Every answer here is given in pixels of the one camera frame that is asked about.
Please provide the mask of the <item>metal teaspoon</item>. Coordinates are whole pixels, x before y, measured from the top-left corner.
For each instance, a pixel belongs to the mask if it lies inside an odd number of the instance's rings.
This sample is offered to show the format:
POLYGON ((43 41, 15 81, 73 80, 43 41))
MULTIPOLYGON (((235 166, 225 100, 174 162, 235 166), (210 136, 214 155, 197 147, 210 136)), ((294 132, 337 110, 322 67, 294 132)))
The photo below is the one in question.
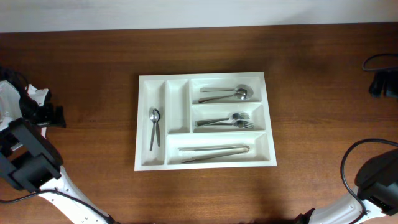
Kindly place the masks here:
POLYGON ((154 141, 157 140, 156 138, 156 132, 155 132, 155 122, 157 121, 156 114, 154 109, 152 110, 150 114, 150 120, 152 121, 152 132, 151 132, 151 138, 150 138, 150 151, 153 150, 153 145, 154 141))
POLYGON ((157 121, 155 122, 155 132, 156 132, 156 138, 157 138, 157 145, 160 147, 160 127, 159 127, 159 121, 160 121, 160 112, 158 109, 154 109, 157 121))

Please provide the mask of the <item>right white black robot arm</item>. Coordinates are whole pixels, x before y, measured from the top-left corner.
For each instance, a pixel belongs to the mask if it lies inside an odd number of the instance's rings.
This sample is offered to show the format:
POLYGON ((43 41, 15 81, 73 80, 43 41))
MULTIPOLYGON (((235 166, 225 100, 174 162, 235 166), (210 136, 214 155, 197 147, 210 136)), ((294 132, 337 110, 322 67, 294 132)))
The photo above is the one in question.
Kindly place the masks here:
POLYGON ((397 147, 396 142, 385 139, 370 138, 355 142, 345 152, 340 164, 340 176, 348 193, 327 207, 312 208, 298 215, 294 223, 363 223, 397 214, 397 149, 367 160, 355 177, 354 188, 346 181, 345 162, 353 149, 365 143, 397 147))

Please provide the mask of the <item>metal fork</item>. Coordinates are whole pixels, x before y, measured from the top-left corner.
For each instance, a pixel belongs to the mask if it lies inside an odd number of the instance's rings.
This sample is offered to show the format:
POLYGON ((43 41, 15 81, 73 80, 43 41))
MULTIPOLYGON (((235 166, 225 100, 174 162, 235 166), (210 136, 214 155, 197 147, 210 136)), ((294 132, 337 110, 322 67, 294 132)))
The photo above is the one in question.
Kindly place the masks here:
POLYGON ((213 123, 219 123, 222 121, 234 121, 234 120, 240 120, 240 119, 249 119, 250 115, 247 113, 234 113, 231 116, 227 118, 218 118, 218 119, 207 119, 207 120, 199 120, 195 121, 195 127, 199 126, 204 126, 208 124, 213 124, 213 123))
POLYGON ((195 122, 195 126, 196 127, 199 127, 199 126, 233 126, 236 128, 252 129, 254 127, 254 124, 249 121, 237 120, 237 121, 233 121, 231 123, 217 122, 217 123, 204 124, 204 123, 195 122))

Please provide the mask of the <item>metal table knife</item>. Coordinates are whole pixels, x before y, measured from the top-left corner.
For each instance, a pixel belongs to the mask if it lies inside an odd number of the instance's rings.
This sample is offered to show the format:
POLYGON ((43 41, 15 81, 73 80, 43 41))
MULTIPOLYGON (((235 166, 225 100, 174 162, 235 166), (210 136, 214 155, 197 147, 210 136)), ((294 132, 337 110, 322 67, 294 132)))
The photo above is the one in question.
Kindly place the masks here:
POLYGON ((250 150, 250 147, 247 145, 229 145, 229 146, 207 146, 207 147, 182 147, 178 148, 181 152, 188 151, 219 151, 219 150, 230 150, 230 149, 247 149, 250 150))
POLYGON ((204 156, 199 156, 199 157, 193 157, 191 159, 182 161, 182 163, 185 164, 185 163, 191 163, 191 162, 196 162, 196 161, 205 161, 208 159, 232 156, 235 154, 243 154, 243 153, 247 153, 248 151, 249 151, 249 148, 242 147, 242 148, 234 149, 232 151, 220 152, 220 153, 216 153, 216 154, 209 154, 209 155, 204 155, 204 156))

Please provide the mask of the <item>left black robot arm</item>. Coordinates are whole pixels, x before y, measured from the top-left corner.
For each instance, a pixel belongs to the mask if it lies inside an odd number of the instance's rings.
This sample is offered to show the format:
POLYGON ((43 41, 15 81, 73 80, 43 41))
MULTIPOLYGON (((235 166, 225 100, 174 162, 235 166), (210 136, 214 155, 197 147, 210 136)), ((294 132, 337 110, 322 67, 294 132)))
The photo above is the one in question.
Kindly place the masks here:
POLYGON ((73 223, 115 223, 69 178, 63 159, 46 138, 47 128, 65 128, 62 106, 49 89, 37 89, 25 76, 1 67, 1 178, 16 190, 39 196, 73 223))

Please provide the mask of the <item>large metal spoon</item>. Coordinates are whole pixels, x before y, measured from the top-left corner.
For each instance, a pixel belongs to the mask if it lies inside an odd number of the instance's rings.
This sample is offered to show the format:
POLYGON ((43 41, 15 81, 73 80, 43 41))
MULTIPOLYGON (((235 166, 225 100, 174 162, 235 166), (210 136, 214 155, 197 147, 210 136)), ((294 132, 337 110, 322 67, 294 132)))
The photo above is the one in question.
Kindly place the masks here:
POLYGON ((248 86, 240 84, 234 88, 200 88, 200 92, 216 92, 216 91, 235 91, 238 93, 242 93, 243 96, 241 97, 242 100, 249 99, 253 96, 254 90, 248 86))
POLYGON ((205 103, 208 101, 213 101, 213 100, 220 100, 223 98, 230 98, 230 97, 237 97, 239 99, 246 99, 248 93, 247 90, 244 88, 240 88, 238 90, 236 90, 236 92, 232 95, 226 95, 226 96, 216 96, 216 97, 209 97, 209 98, 200 98, 198 100, 199 103, 205 103))

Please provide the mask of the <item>white plastic knife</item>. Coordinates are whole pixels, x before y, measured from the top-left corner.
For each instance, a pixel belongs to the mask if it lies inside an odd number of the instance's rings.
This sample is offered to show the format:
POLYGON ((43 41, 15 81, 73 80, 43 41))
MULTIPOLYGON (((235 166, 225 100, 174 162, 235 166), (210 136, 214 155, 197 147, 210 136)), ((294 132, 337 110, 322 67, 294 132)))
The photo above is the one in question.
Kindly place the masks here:
POLYGON ((45 138, 46 138, 46 132, 47 132, 47 128, 46 128, 46 127, 41 128, 41 135, 42 135, 43 137, 45 137, 45 138))

